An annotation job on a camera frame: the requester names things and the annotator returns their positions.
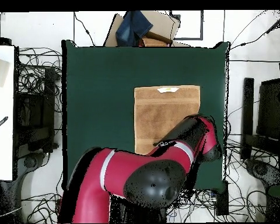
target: white label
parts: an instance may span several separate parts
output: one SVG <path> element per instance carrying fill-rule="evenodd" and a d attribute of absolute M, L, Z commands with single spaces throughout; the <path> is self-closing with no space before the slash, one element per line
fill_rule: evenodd
<path fill-rule="evenodd" d="M 165 92 L 172 92 L 172 93 L 174 93 L 174 92 L 176 92 L 178 90 L 178 88 L 177 87 L 161 87 L 160 89 L 157 89 L 157 91 L 159 91 L 160 93 L 165 93 Z"/>

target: towel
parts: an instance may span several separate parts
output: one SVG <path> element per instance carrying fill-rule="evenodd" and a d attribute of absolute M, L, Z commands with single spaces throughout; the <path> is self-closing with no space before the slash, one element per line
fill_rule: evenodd
<path fill-rule="evenodd" d="M 200 87 L 193 85 L 136 87 L 134 97 L 135 153 L 140 155 L 200 107 Z"/>

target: green table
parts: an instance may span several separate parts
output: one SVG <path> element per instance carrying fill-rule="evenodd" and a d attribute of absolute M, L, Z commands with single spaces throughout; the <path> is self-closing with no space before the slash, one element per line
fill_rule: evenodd
<path fill-rule="evenodd" d="M 67 114 L 63 119 L 64 181 L 94 146 L 134 151 L 134 88 L 199 85 L 200 113 L 215 119 L 223 147 L 226 52 L 193 47 L 75 47 L 62 42 Z M 222 188 L 223 159 L 200 166 L 197 189 Z"/>

